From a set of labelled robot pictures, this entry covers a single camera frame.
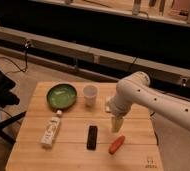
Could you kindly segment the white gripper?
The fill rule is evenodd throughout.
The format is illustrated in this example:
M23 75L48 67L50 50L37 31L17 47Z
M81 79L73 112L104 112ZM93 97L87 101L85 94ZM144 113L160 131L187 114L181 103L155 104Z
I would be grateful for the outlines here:
M111 119L112 132L118 132L122 125L124 117L131 109L131 103L126 101L124 98L115 95L108 102L111 113L115 116Z

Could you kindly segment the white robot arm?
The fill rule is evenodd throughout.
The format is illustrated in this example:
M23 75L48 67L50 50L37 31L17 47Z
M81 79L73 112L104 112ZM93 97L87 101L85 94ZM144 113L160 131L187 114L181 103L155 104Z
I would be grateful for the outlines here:
M123 117L133 103L147 107L190 131L190 102L160 93L149 85L150 77L141 71L118 81L116 93L108 101L112 113L112 131L120 130Z

